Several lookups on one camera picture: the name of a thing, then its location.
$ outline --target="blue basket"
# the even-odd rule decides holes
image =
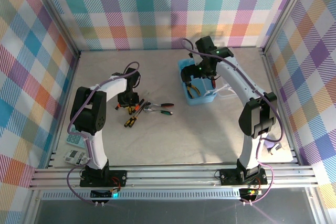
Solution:
[[[181,73],[181,71],[184,67],[192,65],[192,64],[195,63],[194,59],[180,60],[178,62],[179,62],[178,67],[180,69],[180,73]],[[191,98],[189,98],[189,95],[188,95],[187,88],[186,88],[185,84],[182,82],[181,75],[180,75],[180,80],[181,80],[181,83],[182,83],[182,88],[184,90],[184,95],[187,99],[188,105],[198,105],[198,104],[202,104],[202,103],[212,102],[217,95],[217,93],[215,93],[215,94],[209,93],[206,96],[203,96],[206,93],[207,90],[213,90],[211,80],[209,80],[209,79],[203,79],[202,80],[200,78],[194,79],[193,77],[191,77],[191,84],[194,85],[195,87],[197,87],[198,90],[201,93],[201,97],[198,97],[196,91],[191,89],[191,92],[192,92],[193,96],[195,97],[194,99],[191,99]]]

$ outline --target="pliers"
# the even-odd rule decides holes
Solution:
[[[193,94],[191,93],[191,89],[195,90],[197,95],[200,97],[201,96],[201,93],[200,91],[198,90],[197,87],[195,87],[194,85],[192,85],[191,83],[186,83],[185,84],[186,87],[187,87],[187,92],[188,92],[188,95],[191,99],[194,99],[195,97],[193,96]]]

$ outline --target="colorful checkered backdrop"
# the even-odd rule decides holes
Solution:
[[[180,48],[180,38],[206,35],[218,45],[255,46],[284,5],[281,0],[54,1],[83,50]]]
[[[270,53],[301,156],[336,222],[336,0],[299,0]]]
[[[41,0],[0,0],[0,223],[17,223],[75,58]]]

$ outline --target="blue plastic bin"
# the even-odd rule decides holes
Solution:
[[[178,68],[180,69],[180,73],[181,73],[181,70],[184,67],[192,65],[192,64],[195,63],[194,59],[180,60],[178,62],[179,62],[178,63]],[[188,105],[198,105],[198,104],[202,104],[202,103],[212,102],[217,95],[217,93],[215,93],[215,94],[209,93],[206,96],[203,96],[206,93],[207,90],[213,90],[211,80],[209,80],[209,79],[203,79],[202,80],[200,78],[194,79],[193,77],[191,77],[192,85],[196,86],[201,93],[201,97],[198,97],[196,91],[191,89],[191,92],[193,93],[193,95],[195,97],[194,99],[191,99],[191,98],[189,98],[189,95],[188,95],[187,88],[186,88],[185,84],[182,82],[181,75],[180,75],[180,80],[181,80],[182,88],[184,90],[184,95],[187,99]]]

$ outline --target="white table surface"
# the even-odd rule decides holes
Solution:
[[[271,91],[259,52],[255,48],[233,50],[246,73],[267,92]],[[110,165],[181,164],[236,162],[243,146],[243,133],[238,118],[243,110],[238,97],[212,103],[189,106],[180,82],[177,62],[187,59],[185,50],[87,51],[79,61],[71,90],[66,118],[61,130],[54,167],[71,166],[63,156],[69,150],[81,150],[66,143],[66,128],[76,90],[90,87],[108,79],[114,72],[122,72],[132,62],[140,63],[141,83],[135,89],[140,99],[155,103],[174,103],[172,116],[142,112],[133,128],[124,128],[129,119],[126,109],[116,111],[117,97],[107,104],[106,124],[103,128],[104,150]],[[271,135],[278,138],[278,122]],[[287,139],[275,155],[264,148],[261,161],[289,162],[292,160]]]

